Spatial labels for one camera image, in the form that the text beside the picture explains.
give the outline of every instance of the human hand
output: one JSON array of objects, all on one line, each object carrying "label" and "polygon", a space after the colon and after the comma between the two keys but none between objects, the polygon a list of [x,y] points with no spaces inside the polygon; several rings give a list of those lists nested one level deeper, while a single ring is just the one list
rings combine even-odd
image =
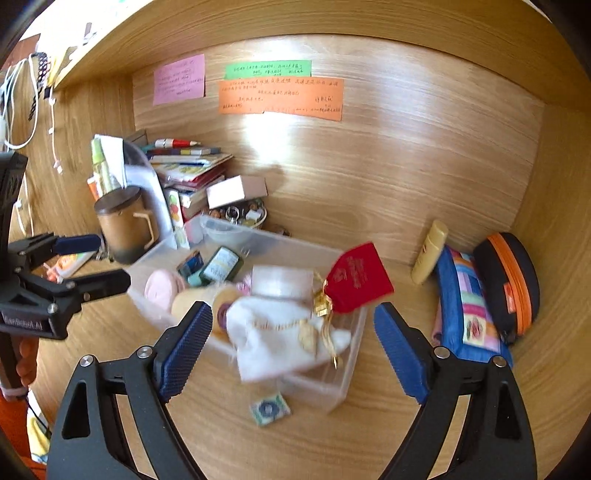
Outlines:
[{"label": "human hand", "polygon": [[39,338],[23,337],[19,346],[21,359],[17,363],[17,374],[21,377],[24,387],[31,385],[37,377],[37,352],[39,351]]}]

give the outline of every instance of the yellow and blue fabric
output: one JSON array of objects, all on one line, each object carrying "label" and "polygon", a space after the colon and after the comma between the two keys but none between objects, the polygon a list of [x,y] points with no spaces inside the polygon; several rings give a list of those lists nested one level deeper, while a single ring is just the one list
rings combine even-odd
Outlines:
[{"label": "yellow and blue fabric", "polygon": [[436,271],[440,291],[440,344],[458,358],[488,362],[492,356],[502,355],[512,366],[511,353],[501,341],[486,307],[472,256],[446,245]]}]

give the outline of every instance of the purple paper note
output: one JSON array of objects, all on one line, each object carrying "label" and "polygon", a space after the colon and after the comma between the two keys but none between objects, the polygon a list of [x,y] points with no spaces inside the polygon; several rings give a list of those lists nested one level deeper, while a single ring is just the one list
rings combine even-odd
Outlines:
[{"label": "purple paper note", "polygon": [[154,72],[154,103],[178,102],[205,96],[205,55],[169,63]]}]

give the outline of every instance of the orange sleeve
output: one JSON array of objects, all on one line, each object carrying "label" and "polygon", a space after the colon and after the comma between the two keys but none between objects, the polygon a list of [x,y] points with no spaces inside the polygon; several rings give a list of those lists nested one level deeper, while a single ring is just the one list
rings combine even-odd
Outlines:
[{"label": "orange sleeve", "polygon": [[27,436],[27,403],[22,400],[7,402],[0,394],[0,428],[23,462],[37,478],[45,480],[45,466],[35,463],[31,459],[29,437]]}]

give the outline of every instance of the gold sunscreen bottle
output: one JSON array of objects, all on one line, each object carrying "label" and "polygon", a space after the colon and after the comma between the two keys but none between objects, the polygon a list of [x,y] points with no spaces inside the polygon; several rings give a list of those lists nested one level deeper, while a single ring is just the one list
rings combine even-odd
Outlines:
[{"label": "gold sunscreen bottle", "polygon": [[421,251],[418,253],[413,270],[410,272],[410,277],[417,285],[421,285],[435,268],[445,246],[448,233],[449,230],[445,223],[440,220],[433,221],[425,243],[423,243]]}]

